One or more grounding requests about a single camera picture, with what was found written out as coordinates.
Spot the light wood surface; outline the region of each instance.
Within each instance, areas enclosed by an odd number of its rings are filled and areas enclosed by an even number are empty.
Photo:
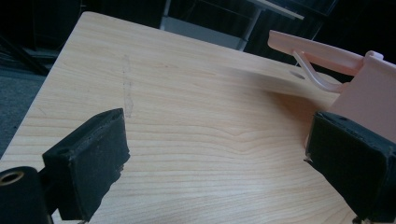
[[[303,161],[313,113],[337,95],[296,73],[84,13],[0,170],[42,169],[41,154],[85,120],[123,107],[132,158],[91,223],[351,223],[343,198]]]

